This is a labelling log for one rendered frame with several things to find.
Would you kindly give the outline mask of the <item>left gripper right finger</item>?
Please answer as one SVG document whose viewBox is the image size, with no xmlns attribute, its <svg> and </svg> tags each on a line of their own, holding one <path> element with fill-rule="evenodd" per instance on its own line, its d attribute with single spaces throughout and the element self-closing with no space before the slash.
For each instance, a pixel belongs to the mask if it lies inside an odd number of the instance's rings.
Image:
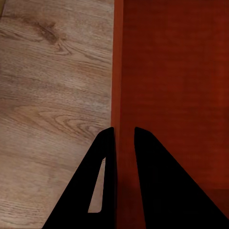
<svg viewBox="0 0 229 229">
<path fill-rule="evenodd" d="M 159 140 L 135 127 L 146 229 L 229 229 L 229 219 Z"/>
</svg>

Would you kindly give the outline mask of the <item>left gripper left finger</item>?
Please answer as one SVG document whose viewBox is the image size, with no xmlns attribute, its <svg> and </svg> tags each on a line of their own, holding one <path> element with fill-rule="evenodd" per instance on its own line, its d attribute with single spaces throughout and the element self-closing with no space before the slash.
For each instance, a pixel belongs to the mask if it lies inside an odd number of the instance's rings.
<svg viewBox="0 0 229 229">
<path fill-rule="evenodd" d="M 102 210 L 88 213 L 105 159 Z M 76 170 L 42 229 L 115 229 L 114 128 L 101 131 Z"/>
</svg>

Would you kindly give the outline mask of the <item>storage box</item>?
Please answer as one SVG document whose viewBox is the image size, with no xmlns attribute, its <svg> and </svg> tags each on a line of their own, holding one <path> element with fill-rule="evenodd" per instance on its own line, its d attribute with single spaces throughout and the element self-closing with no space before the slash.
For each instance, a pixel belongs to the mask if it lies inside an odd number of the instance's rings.
<svg viewBox="0 0 229 229">
<path fill-rule="evenodd" d="M 135 127 L 229 219 L 229 0 L 114 2 L 114 229 L 146 229 Z"/>
</svg>

